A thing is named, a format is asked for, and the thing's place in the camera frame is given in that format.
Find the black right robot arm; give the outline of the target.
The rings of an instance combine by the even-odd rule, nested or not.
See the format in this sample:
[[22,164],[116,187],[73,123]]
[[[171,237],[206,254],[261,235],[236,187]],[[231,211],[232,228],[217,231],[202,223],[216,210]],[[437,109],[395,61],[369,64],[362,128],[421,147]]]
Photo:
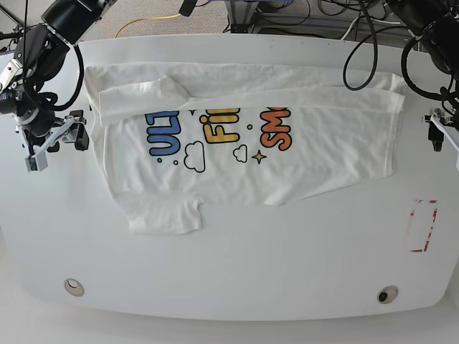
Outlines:
[[[61,141],[78,151],[88,149],[83,111],[65,118],[56,114],[70,108],[82,89],[85,68],[79,41],[113,5],[114,1],[54,1],[41,23],[14,35],[14,56],[1,72],[1,114],[15,119],[29,160],[45,151],[57,152]],[[59,104],[57,94],[42,87],[57,76],[71,49],[77,58],[77,84],[70,99]]]

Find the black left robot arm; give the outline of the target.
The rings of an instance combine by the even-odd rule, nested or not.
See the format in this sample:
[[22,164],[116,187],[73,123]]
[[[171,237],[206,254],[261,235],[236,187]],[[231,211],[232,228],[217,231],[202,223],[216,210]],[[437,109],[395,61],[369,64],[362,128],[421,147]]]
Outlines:
[[[440,123],[458,129],[458,2],[457,1],[388,1],[387,6],[412,34],[401,56],[402,76],[407,86],[419,96],[441,103]],[[407,69],[411,49],[421,44],[433,64],[450,76],[450,84],[438,93],[416,86]]]

